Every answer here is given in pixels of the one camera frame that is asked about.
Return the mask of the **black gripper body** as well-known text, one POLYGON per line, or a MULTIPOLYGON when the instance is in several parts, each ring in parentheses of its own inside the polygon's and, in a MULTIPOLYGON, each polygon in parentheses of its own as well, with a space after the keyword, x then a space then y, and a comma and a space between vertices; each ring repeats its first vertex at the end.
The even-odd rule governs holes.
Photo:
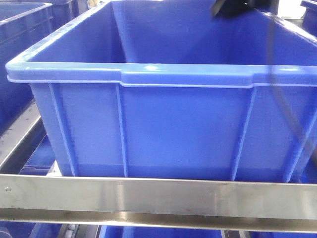
POLYGON ((271 0, 216 0, 211 6, 211 16, 235 17, 251 10, 271 8, 271 0))

